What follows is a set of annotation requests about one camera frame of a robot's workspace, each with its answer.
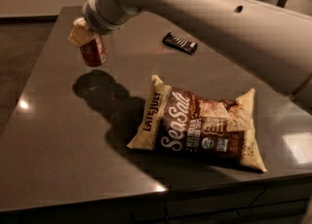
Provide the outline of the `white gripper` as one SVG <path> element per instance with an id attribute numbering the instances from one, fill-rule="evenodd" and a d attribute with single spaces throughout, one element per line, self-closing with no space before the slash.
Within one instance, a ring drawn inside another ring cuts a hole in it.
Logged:
<path id="1" fill-rule="evenodd" d="M 107 35 L 136 14 L 136 7 L 122 5 L 116 0 L 88 0 L 83 6 L 84 18 L 73 21 L 68 40 L 76 47 L 82 47 L 95 38 L 94 32 Z"/>

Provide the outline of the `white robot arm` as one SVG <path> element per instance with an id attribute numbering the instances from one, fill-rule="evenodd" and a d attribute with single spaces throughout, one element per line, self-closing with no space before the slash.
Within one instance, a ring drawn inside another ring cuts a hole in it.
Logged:
<path id="1" fill-rule="evenodd" d="M 150 12 L 252 72 L 302 108 L 312 106 L 312 18 L 255 0 L 88 0 L 69 40 L 80 47 Z"/>

